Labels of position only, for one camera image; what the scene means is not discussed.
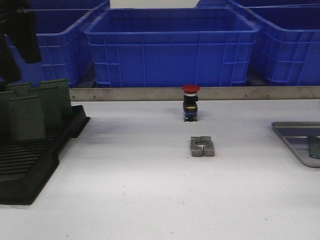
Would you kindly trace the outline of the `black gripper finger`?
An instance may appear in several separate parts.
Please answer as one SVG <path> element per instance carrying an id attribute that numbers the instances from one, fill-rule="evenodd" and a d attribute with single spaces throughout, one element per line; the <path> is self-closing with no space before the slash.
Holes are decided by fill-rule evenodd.
<path id="1" fill-rule="evenodd" d="M 16 63 L 2 32 L 0 33 L 0 77 L 6 84 L 21 80 L 21 69 Z"/>
<path id="2" fill-rule="evenodd" d="M 17 32 L 15 46 L 28 64 L 42 60 L 36 35 L 36 15 L 33 11 L 20 11 L 15 15 Z"/>

